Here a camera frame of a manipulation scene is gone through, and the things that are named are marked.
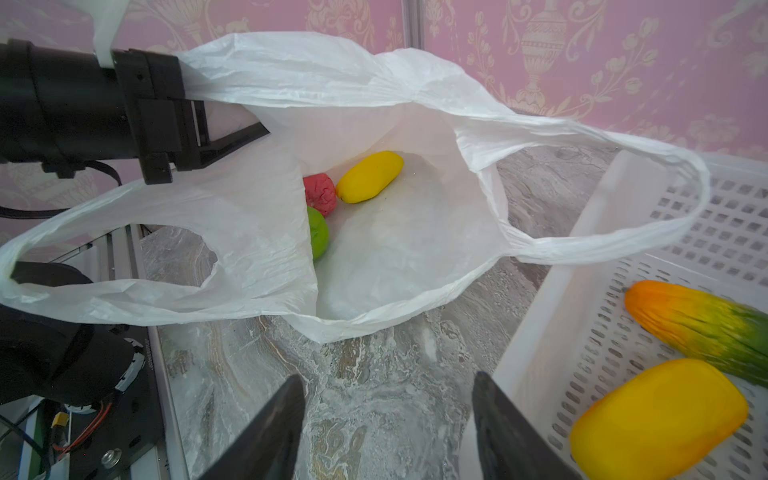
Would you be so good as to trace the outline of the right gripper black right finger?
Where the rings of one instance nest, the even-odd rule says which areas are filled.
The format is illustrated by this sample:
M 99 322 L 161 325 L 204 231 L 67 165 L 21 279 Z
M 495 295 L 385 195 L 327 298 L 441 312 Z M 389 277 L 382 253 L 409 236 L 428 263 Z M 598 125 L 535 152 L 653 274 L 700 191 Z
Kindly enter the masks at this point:
M 486 372 L 475 375 L 472 407 L 484 479 L 577 480 Z

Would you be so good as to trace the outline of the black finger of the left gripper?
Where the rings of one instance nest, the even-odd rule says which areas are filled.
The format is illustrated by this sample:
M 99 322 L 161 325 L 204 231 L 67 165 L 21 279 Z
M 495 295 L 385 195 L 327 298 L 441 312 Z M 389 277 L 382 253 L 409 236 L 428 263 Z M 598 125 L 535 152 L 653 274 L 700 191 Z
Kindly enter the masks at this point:
M 204 103 L 180 100 L 182 113 L 182 150 L 179 154 L 180 170 L 202 170 L 238 149 L 263 138 L 269 130 L 259 121 L 213 140 L 207 122 Z

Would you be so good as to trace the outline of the red fruit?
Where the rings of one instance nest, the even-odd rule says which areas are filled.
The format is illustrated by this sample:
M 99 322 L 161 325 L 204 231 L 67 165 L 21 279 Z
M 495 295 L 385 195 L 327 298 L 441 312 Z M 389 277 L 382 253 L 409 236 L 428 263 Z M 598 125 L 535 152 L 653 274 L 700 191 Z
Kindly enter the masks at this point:
M 325 173 L 303 178 L 305 199 L 308 207 L 327 218 L 336 208 L 337 195 L 333 180 Z

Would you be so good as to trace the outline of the long yellow banana toy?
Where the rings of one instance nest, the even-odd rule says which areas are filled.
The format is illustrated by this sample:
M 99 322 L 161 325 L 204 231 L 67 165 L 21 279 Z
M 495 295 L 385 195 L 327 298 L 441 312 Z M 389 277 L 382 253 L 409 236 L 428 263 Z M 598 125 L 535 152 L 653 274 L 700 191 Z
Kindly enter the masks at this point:
M 402 171 L 404 159 L 394 152 L 372 154 L 346 172 L 336 185 L 337 196 L 357 204 L 378 196 Z

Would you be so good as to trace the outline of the white plastic mesh basket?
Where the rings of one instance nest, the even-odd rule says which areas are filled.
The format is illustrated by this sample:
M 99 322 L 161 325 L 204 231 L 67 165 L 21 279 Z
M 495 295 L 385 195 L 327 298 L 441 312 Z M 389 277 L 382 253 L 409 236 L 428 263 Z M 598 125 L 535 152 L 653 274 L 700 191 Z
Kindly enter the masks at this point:
M 493 374 L 545 444 L 580 479 L 570 456 L 572 425 L 604 394 L 679 352 L 644 331 L 623 290 L 650 279 L 767 313 L 767 162 L 704 153 L 712 199 L 675 244 L 619 260 L 553 266 Z M 610 233 L 682 217 L 692 187 L 628 152 L 613 160 L 571 235 Z M 747 421 L 674 479 L 767 479 L 767 389 L 729 376 L 749 405 Z

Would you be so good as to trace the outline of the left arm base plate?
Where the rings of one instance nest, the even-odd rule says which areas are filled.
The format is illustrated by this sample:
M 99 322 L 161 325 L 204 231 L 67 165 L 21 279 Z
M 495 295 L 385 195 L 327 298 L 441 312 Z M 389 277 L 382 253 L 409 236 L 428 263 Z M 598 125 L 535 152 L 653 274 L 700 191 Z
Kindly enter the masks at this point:
M 163 440 L 146 328 L 95 325 L 63 379 L 70 428 L 55 453 L 69 479 L 116 479 Z

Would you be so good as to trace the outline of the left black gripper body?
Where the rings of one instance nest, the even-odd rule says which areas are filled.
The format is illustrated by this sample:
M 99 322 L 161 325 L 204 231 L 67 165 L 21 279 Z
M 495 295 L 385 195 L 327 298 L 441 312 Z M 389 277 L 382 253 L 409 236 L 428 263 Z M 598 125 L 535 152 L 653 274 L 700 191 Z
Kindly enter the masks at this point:
M 184 151 L 179 60 L 114 50 L 93 54 L 12 39 L 1 47 L 1 160 L 39 163 L 71 179 L 88 163 L 136 159 L 148 184 L 169 183 Z

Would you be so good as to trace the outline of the yellow fruit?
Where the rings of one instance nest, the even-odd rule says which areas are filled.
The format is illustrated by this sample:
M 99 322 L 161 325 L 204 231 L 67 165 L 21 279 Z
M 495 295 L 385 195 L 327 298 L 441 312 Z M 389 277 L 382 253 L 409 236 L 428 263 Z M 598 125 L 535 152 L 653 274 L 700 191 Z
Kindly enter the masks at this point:
M 700 360 L 672 360 L 590 407 L 571 430 L 571 455 L 590 479 L 670 479 L 747 417 L 745 397 L 719 370 Z

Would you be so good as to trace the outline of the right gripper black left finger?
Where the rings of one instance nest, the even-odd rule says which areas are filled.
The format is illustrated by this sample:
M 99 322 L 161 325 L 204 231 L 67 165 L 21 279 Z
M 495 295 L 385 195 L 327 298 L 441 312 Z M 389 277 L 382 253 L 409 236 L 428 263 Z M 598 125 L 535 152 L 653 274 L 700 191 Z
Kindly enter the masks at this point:
M 305 409 L 304 385 L 295 374 L 288 377 L 201 479 L 291 480 Z

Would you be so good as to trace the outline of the white plastic bag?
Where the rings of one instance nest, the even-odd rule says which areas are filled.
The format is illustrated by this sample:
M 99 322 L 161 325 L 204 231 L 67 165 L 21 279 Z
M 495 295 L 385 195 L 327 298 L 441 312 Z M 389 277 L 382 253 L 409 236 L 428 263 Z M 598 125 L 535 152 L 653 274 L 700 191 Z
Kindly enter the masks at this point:
M 280 316 L 328 343 L 400 324 L 458 297 L 500 258 L 611 261 L 670 244 L 710 197 L 695 153 L 577 122 L 517 114 L 425 51 L 374 55 L 310 32 L 230 34 L 179 55 L 195 100 L 240 104 L 266 138 L 169 184 L 133 182 L 1 249 L 1 301 L 77 323 L 140 326 Z M 534 146 L 612 145 L 694 189 L 691 213 L 584 237 L 534 238 L 508 220 L 499 161 Z M 37 246 L 129 223 L 203 238 L 200 286 L 114 280 L 49 287 L 11 276 Z

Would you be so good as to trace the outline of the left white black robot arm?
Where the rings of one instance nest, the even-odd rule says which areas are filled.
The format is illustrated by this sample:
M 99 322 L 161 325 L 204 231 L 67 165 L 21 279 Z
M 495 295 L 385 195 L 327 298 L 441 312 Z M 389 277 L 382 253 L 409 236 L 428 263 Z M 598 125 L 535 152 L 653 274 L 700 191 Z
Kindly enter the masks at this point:
M 136 159 L 149 185 L 201 170 L 264 137 L 253 124 L 210 136 L 205 106 L 188 98 L 172 55 L 115 50 L 104 67 L 89 54 L 11 40 L 1 47 L 1 160 L 37 163 L 71 179 L 85 169 L 114 174 Z M 88 406 L 127 388 L 141 346 L 107 331 L 20 310 L 1 310 L 1 399 L 37 395 Z

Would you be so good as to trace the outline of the green fruit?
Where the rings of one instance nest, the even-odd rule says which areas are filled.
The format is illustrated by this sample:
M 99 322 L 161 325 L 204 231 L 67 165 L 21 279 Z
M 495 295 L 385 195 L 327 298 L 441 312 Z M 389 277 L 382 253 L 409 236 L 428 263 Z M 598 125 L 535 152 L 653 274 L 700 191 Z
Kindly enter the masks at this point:
M 315 208 L 307 207 L 310 243 L 313 259 L 319 259 L 326 251 L 330 241 L 330 229 L 325 217 Z

